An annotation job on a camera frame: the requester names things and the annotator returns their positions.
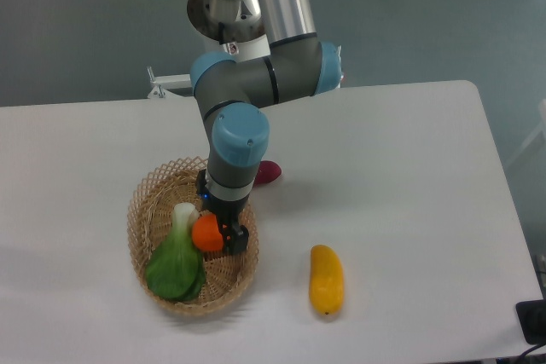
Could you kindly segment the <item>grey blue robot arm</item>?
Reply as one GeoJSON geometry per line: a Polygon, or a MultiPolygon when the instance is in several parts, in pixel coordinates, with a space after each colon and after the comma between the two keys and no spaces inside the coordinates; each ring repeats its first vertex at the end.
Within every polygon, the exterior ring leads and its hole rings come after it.
{"type": "Polygon", "coordinates": [[[238,254],[249,238],[239,215],[269,140],[264,108],[337,88],[340,51],[318,39],[309,0],[188,0],[187,14],[212,42],[189,73],[209,142],[196,189],[238,254]]]}

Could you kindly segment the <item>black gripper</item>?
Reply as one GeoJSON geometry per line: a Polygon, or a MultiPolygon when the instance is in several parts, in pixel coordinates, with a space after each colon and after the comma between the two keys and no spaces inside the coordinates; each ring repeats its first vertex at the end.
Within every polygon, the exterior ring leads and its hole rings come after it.
{"type": "Polygon", "coordinates": [[[235,201],[226,201],[209,193],[207,188],[206,170],[200,170],[195,180],[195,189],[201,198],[202,208],[210,211],[221,222],[218,230],[223,239],[223,253],[241,254],[247,249],[249,231],[239,223],[239,215],[243,211],[248,196],[235,201]]]}

